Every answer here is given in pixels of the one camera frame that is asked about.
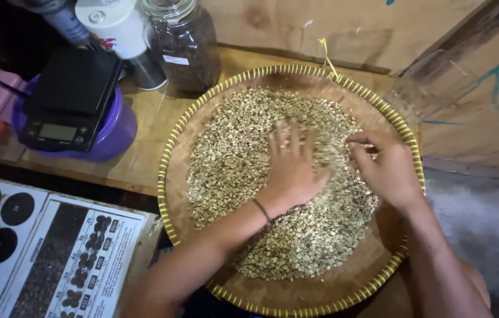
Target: person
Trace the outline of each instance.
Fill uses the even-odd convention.
[[[255,200],[184,240],[147,272],[124,308],[123,317],[173,317],[187,298],[217,272],[269,219],[304,204],[329,180],[330,168],[312,169],[314,133],[299,144],[296,122],[290,146],[283,123],[270,136],[271,169],[267,186]],[[492,317],[489,296],[479,273],[449,248],[434,213],[425,200],[409,147],[381,132],[361,132],[348,138],[351,157],[361,177],[380,199],[392,204],[407,227],[410,275],[426,317]],[[361,144],[371,144],[371,159]]]

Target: wooden table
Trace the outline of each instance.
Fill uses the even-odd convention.
[[[220,82],[260,66],[279,64],[318,66],[312,62],[225,47],[220,48],[220,54],[222,61]],[[392,78],[385,75],[342,68],[337,70],[380,95],[386,93],[392,83]],[[172,92],[167,85],[159,90],[147,92],[137,89],[131,82],[124,80],[121,88],[126,102],[132,105],[138,119],[138,133],[134,143],[124,154],[105,163],[88,163],[66,158],[46,158],[27,150],[20,161],[6,164],[147,195],[157,195],[157,170],[163,147],[177,119],[189,108],[194,99],[175,97],[175,92]]]

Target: black scale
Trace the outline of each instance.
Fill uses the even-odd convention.
[[[114,53],[55,53],[24,102],[20,143],[36,150],[89,151],[110,112],[122,60]]]

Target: glass jar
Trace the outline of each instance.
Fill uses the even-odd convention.
[[[153,32],[148,46],[169,83],[179,90],[206,92],[220,75],[212,17],[197,0],[140,0]]]

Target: black wristband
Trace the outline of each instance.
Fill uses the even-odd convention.
[[[265,217],[267,218],[267,223],[271,222],[271,218],[269,217],[269,214],[267,214],[267,211],[263,208],[263,206],[256,199],[253,199],[253,202],[255,202],[255,205],[259,207],[259,209],[261,210],[261,212],[263,212],[263,214],[265,214]]]

